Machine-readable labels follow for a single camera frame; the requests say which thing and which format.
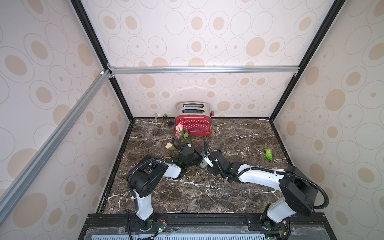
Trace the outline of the white tape dispenser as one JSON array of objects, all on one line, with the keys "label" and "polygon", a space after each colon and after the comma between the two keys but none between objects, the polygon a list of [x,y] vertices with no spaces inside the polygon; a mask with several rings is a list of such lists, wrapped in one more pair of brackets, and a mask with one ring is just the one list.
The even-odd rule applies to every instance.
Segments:
[{"label": "white tape dispenser", "polygon": [[210,166],[211,164],[212,164],[212,162],[209,160],[209,158],[208,158],[208,157],[204,157],[203,160],[202,160],[201,163],[200,163],[200,167],[201,167],[202,169],[205,169],[205,168],[207,168],[208,166]]}]

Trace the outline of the peach rose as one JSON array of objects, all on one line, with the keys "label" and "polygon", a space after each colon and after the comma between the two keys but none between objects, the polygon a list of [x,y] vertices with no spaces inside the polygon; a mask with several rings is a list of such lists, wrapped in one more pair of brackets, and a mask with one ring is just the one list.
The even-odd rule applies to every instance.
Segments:
[{"label": "peach rose", "polygon": [[177,150],[177,148],[172,143],[167,143],[166,149],[168,149],[169,151],[176,151]]}]

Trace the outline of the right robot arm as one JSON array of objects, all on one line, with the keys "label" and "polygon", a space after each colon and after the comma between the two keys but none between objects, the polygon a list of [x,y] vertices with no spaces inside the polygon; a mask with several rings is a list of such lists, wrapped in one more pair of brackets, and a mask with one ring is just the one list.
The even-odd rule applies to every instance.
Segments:
[{"label": "right robot arm", "polygon": [[252,167],[247,164],[230,163],[221,151],[202,154],[208,170],[213,175],[220,174],[228,182],[252,183],[279,191],[283,196],[274,203],[267,204],[261,222],[266,229],[275,223],[295,215],[309,216],[315,209],[318,189],[314,183],[296,167],[289,166],[284,170],[269,170]]}]

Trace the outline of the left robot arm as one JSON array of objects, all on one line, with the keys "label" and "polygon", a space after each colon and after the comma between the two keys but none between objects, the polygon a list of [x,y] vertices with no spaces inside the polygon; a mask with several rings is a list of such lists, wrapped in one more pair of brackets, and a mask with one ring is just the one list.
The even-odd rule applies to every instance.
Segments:
[{"label": "left robot arm", "polygon": [[153,217],[152,192],[162,178],[179,179],[187,173],[189,167],[198,166],[202,160],[201,154],[189,146],[183,147],[179,155],[170,161],[146,155],[127,177],[137,218],[147,221]]}]

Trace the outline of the red polka dot toaster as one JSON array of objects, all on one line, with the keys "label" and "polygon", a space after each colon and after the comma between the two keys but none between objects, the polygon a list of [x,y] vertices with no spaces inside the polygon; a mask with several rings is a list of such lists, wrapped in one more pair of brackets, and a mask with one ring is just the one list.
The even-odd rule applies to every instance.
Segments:
[{"label": "red polka dot toaster", "polygon": [[193,137],[210,136],[214,115],[207,103],[181,102],[177,105],[175,122]]}]

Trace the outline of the metal tongs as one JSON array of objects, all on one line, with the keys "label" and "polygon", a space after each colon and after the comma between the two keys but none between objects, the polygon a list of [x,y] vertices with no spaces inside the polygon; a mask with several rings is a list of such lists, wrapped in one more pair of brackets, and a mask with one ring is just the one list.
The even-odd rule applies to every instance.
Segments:
[{"label": "metal tongs", "polygon": [[154,136],[156,136],[161,129],[162,125],[164,124],[165,120],[168,119],[168,114],[163,114],[160,123],[158,124],[160,114],[157,114],[156,116],[156,121],[155,121],[155,131],[154,131]]}]

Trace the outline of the green snack packet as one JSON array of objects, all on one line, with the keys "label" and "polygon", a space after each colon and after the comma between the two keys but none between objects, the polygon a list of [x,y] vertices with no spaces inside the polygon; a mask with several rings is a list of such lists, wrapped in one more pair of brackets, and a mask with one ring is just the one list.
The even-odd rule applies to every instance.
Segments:
[{"label": "green snack packet", "polygon": [[270,150],[270,149],[265,149],[265,157],[266,157],[268,160],[273,161],[272,150]]}]

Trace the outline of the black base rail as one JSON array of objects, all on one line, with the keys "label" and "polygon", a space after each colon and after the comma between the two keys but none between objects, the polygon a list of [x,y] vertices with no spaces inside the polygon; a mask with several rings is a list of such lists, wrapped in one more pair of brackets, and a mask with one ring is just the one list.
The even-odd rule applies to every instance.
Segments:
[{"label": "black base rail", "polygon": [[80,240],[334,240],[325,216],[292,216],[266,230],[261,214],[156,214],[141,230],[134,214],[91,214]]}]

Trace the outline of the horizontal aluminium rail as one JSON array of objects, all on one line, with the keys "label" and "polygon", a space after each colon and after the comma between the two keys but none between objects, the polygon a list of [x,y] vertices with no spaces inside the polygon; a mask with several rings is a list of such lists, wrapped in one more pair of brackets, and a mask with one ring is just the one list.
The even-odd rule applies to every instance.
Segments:
[{"label": "horizontal aluminium rail", "polygon": [[247,74],[297,73],[299,66],[213,66],[213,67],[111,67],[110,75],[119,74]]}]

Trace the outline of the diagonal aluminium rail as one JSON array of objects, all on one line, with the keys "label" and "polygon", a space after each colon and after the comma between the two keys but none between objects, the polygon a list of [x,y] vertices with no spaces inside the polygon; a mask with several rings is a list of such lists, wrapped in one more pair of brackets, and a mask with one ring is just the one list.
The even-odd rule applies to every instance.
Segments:
[{"label": "diagonal aluminium rail", "polygon": [[88,107],[97,91],[111,75],[110,70],[104,70],[90,85],[81,99],[65,116],[59,126],[52,132],[42,147],[36,152],[31,161],[21,171],[1,198],[1,225],[4,224],[12,210],[16,207],[22,196],[36,179],[42,168],[46,165],[60,143],[74,126],[80,115]]}]

